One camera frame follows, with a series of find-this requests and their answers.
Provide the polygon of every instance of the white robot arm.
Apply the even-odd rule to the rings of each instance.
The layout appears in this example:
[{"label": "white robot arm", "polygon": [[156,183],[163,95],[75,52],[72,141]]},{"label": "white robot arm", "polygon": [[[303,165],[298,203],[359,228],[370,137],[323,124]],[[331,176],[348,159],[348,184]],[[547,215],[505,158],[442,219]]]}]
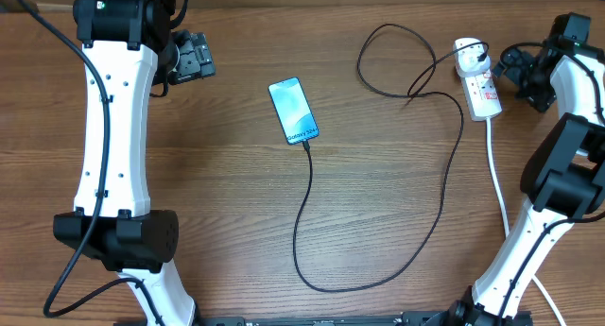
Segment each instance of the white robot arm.
[{"label": "white robot arm", "polygon": [[55,237],[77,249],[96,218],[84,255],[100,260],[130,288],[147,326],[199,325],[199,310],[174,264],[179,222],[172,211],[151,210],[146,179],[147,107],[151,86],[177,85],[213,76],[203,34],[171,33],[174,0],[77,0],[74,18],[82,50],[101,75],[109,98],[112,134],[105,191],[94,216],[104,140],[99,84],[86,68],[87,117],[84,164],[74,211],[58,214]]},{"label": "white robot arm", "polygon": [[[553,223],[568,218],[582,218],[602,202],[600,171],[591,175],[590,170],[572,163],[576,153],[588,155],[598,165],[602,162],[600,156],[596,155],[598,143],[594,141],[597,140],[591,142],[591,139],[601,138],[605,131],[602,114],[598,114],[605,97],[605,66],[598,60],[602,58],[602,50],[585,45],[589,23],[590,18],[574,13],[562,15],[555,21],[549,40],[544,43],[544,50],[538,58],[531,59],[519,51],[507,55],[509,62],[506,66],[509,67],[508,71],[512,70],[511,75],[507,76],[520,85],[519,94],[529,94],[527,100],[539,111],[547,109],[557,99],[561,121],[527,164],[521,187],[528,196],[524,198],[521,213],[494,261],[473,285],[474,304],[492,316],[500,314],[503,318],[515,318],[531,277],[556,242],[574,224],[561,223],[549,232],[522,270],[510,299],[505,301],[513,278],[543,231]],[[569,56],[552,51],[548,47],[550,43],[559,51],[572,46],[567,48]],[[578,61],[591,71],[594,79],[580,67]],[[497,67],[494,71],[501,73]],[[550,86],[545,86],[541,91],[535,79],[548,79]]]}]

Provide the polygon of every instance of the power strip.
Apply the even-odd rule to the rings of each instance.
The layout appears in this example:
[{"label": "power strip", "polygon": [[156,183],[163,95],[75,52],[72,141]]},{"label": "power strip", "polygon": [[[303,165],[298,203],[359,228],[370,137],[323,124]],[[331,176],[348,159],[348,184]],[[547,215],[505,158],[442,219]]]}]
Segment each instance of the power strip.
[{"label": "power strip", "polygon": [[[461,38],[454,42],[454,49],[478,42],[479,40],[475,38]],[[471,118],[478,122],[495,117],[502,112],[502,107],[492,80],[490,58],[486,58],[483,62],[477,61],[477,57],[485,50],[481,44],[473,47],[473,49],[465,48],[457,52],[456,70],[462,80]]]}]

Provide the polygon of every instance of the power plug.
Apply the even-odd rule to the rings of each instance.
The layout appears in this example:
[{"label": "power plug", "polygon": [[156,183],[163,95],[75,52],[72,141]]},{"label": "power plug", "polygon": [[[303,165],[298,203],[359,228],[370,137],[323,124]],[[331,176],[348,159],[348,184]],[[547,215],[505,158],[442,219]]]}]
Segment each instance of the power plug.
[{"label": "power plug", "polygon": [[[464,47],[471,43],[479,43],[479,39],[460,38],[454,42],[454,50]],[[485,53],[483,44],[473,45],[458,51],[454,56],[456,58],[456,71],[461,77],[473,77],[484,73],[490,69],[492,61],[487,56],[484,60],[481,56]]]},{"label": "power plug", "polygon": [[[474,38],[458,39],[454,44],[454,49],[476,42],[478,42],[478,40]],[[469,55],[471,55],[470,58],[459,56],[464,50],[469,50],[473,47],[481,48],[476,48],[476,51],[469,53]],[[462,87],[464,88],[466,102],[469,106],[469,111],[471,112],[471,118],[476,122],[492,118],[502,112],[500,99],[498,98],[498,93],[493,84],[492,71],[490,71],[490,57],[487,57],[484,61],[471,62],[476,60],[483,52],[485,52],[483,45],[474,45],[465,48],[456,54],[456,70],[462,80]],[[483,63],[485,62],[487,62],[487,68],[483,66]]]}]

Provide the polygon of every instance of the wooden table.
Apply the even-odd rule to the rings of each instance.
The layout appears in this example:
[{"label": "wooden table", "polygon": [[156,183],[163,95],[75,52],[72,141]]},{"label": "wooden table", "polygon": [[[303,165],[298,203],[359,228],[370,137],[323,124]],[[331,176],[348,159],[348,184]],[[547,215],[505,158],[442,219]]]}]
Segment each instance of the wooden table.
[{"label": "wooden table", "polygon": [[[454,71],[440,65],[427,90],[460,100],[465,129],[447,184],[441,222],[413,265],[392,283],[364,292],[321,294],[297,277],[292,227],[307,184],[301,146],[285,143],[267,86],[297,76],[321,129],[312,141],[313,191],[300,232],[308,279],[347,287],[384,278],[418,247],[433,223],[459,115],[444,97],[410,106],[368,91],[354,70],[378,25],[416,29],[438,55],[459,37],[491,44],[543,39],[555,16],[593,17],[590,42],[605,46],[603,3],[418,5],[317,9],[191,10],[183,26],[204,31],[217,75],[151,98],[147,181],[156,209],[178,212],[176,263],[203,315],[309,317],[444,309],[488,267],[504,236],[485,154],[485,126],[472,122]],[[47,18],[73,40],[71,14]],[[61,319],[42,316],[46,295],[72,250],[55,241],[52,216],[70,211],[83,156],[84,72],[80,60],[24,14],[0,15],[0,323],[111,325],[142,316],[127,287]],[[364,73],[404,92],[429,62],[424,47],[385,31],[368,50]],[[533,150],[557,121],[499,83],[504,113],[494,120],[494,152],[510,211]],[[605,223],[577,226],[538,273],[570,325],[605,317]],[[65,306],[114,278],[81,259],[60,292]],[[522,308],[536,325],[556,321],[532,284]]]}]

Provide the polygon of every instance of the smartphone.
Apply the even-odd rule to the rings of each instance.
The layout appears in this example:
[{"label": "smartphone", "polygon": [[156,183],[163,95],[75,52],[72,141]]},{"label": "smartphone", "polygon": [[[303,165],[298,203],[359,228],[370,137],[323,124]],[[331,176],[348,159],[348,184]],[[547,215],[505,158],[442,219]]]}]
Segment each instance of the smartphone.
[{"label": "smartphone", "polygon": [[315,123],[297,77],[269,85],[268,93],[273,100],[288,144],[295,145],[320,135],[320,129]]}]

